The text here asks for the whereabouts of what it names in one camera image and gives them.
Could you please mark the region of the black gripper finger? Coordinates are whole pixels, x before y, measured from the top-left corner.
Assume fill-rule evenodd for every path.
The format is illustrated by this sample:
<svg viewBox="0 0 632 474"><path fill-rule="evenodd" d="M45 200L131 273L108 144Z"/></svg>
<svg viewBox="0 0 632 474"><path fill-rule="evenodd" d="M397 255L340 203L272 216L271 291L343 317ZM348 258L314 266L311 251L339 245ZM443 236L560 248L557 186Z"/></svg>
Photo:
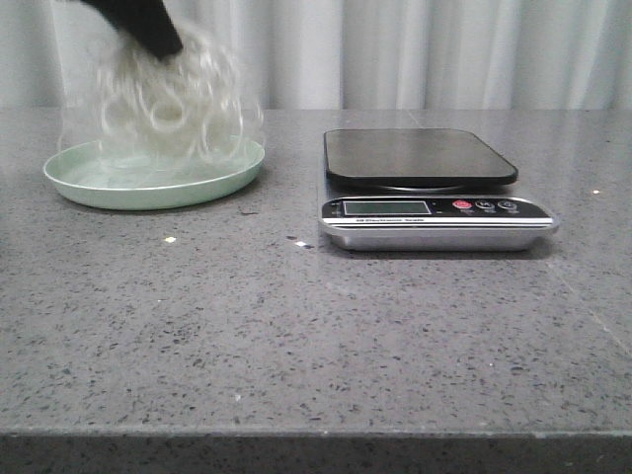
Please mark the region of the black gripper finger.
<svg viewBox="0 0 632 474"><path fill-rule="evenodd" d="M160 0L87 0L115 29L123 30L158 60L179 54L182 40Z"/></svg>

